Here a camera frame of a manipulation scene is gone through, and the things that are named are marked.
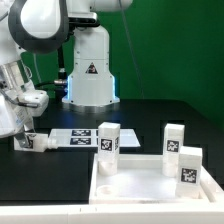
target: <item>green wall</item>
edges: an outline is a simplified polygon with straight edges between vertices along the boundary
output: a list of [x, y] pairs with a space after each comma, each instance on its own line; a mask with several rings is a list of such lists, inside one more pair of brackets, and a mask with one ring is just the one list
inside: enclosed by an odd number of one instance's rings
[[[224, 130], [224, 0], [134, 0], [125, 14], [145, 98], [186, 101]], [[111, 36], [118, 95], [141, 98], [121, 13], [99, 17]], [[64, 47], [69, 71], [72, 42]], [[56, 77], [55, 53], [38, 56], [38, 65], [43, 81]]]

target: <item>white tray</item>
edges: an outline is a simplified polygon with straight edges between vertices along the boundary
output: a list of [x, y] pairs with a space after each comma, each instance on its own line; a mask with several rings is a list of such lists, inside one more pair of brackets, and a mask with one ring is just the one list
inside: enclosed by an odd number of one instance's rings
[[[137, 170], [135, 178], [128, 177], [128, 170], [130, 168]], [[148, 155], [121, 155], [119, 163], [119, 172], [123, 173], [123, 179], [120, 179], [119, 186], [124, 184], [123, 189], [131, 188], [132, 185], [136, 186], [140, 176], [143, 179], [148, 178], [145, 172], [141, 171], [154, 169], [161, 170], [161, 156], [148, 156]], [[208, 172], [202, 168], [201, 173], [201, 193], [199, 199], [177, 199], [171, 192], [164, 193], [164, 188], [167, 189], [166, 184], [164, 187], [159, 186], [160, 183], [157, 177], [161, 177], [158, 172], [152, 176], [153, 172], [149, 172], [149, 179], [145, 183], [148, 188], [154, 184], [154, 193], [162, 192], [155, 195], [153, 198], [147, 197], [146, 192], [139, 192], [133, 197], [118, 197], [113, 201], [107, 199], [99, 201], [96, 197], [96, 187], [99, 182], [99, 175], [97, 174], [97, 156], [95, 157], [93, 166], [93, 176], [90, 192], [91, 205], [64, 205], [64, 206], [4, 206], [0, 207], [0, 223], [1, 224], [223, 224], [224, 220], [224, 192]]]
[[[213, 184], [213, 190], [207, 186]], [[145, 203], [209, 203], [217, 201], [224, 195], [222, 189], [215, 183], [211, 176], [202, 168], [200, 194], [198, 199], [179, 198], [175, 196], [176, 179], [162, 174], [162, 156], [160, 155], [120, 155], [118, 172], [113, 176], [102, 176], [98, 173], [97, 154], [95, 154], [91, 189], [90, 204], [145, 204]], [[98, 196], [97, 189], [108, 186], [117, 192], [113, 196]]]
[[[56, 139], [58, 147], [98, 147], [97, 129], [52, 129], [49, 139]], [[133, 129], [120, 130], [120, 147], [140, 147]]]

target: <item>black table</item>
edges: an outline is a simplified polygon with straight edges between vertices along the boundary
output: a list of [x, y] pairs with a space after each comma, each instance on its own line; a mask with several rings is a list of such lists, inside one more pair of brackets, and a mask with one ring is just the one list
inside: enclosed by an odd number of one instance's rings
[[[187, 103], [171, 100], [121, 100], [117, 110], [81, 114], [51, 101], [35, 119], [36, 131], [97, 129], [103, 122], [116, 122], [134, 129], [139, 148], [121, 153], [162, 154], [167, 123], [185, 125], [185, 146], [203, 148], [203, 166], [224, 188], [224, 132]], [[96, 148], [59, 148], [44, 153], [16, 152], [12, 138], [0, 144], [0, 205], [86, 204]]]

